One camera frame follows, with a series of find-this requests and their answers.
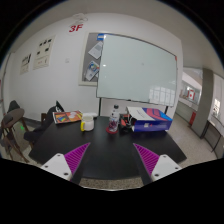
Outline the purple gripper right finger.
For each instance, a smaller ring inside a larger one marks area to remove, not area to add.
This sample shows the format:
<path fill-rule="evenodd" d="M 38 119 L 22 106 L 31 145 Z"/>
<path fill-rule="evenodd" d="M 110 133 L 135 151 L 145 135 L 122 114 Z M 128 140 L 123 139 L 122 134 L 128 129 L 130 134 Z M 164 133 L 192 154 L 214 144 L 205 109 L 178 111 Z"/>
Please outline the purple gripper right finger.
<path fill-rule="evenodd" d="M 152 181 L 157 181 L 181 170 L 181 167 L 166 154 L 158 155 L 136 143 L 134 143 L 134 147 Z"/>

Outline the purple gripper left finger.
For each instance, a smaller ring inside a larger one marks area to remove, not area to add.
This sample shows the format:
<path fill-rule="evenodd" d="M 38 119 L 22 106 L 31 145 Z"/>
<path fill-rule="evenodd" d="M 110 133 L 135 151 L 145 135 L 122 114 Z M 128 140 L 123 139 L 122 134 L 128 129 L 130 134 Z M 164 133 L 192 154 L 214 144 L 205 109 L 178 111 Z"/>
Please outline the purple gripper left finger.
<path fill-rule="evenodd" d="M 41 168 L 51 174 L 70 181 L 78 169 L 89 143 L 85 143 L 66 154 L 57 153 Z"/>

